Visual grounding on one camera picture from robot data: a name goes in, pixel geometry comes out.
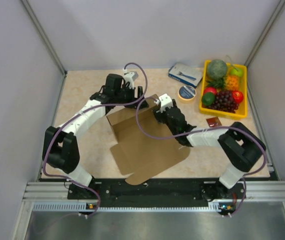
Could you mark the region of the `small red packet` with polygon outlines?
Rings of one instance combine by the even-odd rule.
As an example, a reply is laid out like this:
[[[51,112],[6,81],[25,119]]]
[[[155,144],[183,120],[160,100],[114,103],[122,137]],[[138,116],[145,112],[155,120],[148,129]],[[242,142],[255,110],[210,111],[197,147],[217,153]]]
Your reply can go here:
[[[220,119],[216,117],[207,118],[206,122],[210,128],[220,127],[222,126]]]

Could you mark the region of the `brown cardboard box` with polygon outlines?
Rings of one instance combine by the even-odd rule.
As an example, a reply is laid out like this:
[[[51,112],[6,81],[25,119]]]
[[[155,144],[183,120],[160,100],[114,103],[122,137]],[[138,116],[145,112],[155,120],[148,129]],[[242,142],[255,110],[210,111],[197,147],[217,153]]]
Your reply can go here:
[[[126,182],[136,186],[184,161],[191,149],[180,145],[165,124],[159,124],[153,114],[157,105],[146,100],[141,110],[123,108],[107,116],[117,140],[110,148],[120,173]]]

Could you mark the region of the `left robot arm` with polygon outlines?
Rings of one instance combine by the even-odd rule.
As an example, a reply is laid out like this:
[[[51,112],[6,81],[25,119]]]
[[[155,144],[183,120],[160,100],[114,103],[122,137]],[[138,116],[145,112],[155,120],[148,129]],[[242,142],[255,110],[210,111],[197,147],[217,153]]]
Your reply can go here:
[[[74,181],[84,198],[93,197],[96,186],[91,183],[93,176],[80,164],[78,140],[115,106],[137,108],[137,100],[143,95],[142,86],[134,86],[137,78],[138,73],[135,71],[124,75],[110,73],[100,90],[70,120],[58,127],[50,126],[45,131],[43,165],[58,169],[64,178]]]

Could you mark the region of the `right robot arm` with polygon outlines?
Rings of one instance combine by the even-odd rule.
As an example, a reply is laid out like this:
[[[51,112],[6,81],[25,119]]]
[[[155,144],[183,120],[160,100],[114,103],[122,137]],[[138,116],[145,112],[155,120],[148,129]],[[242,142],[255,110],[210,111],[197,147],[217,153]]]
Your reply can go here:
[[[220,147],[230,163],[225,172],[212,186],[205,186],[202,195],[211,202],[229,197],[234,186],[249,174],[252,167],[266,155],[265,144],[241,122],[234,122],[230,127],[201,129],[187,123],[185,115],[176,107],[166,107],[153,111],[160,124],[165,124],[175,136],[176,141],[185,147]]]

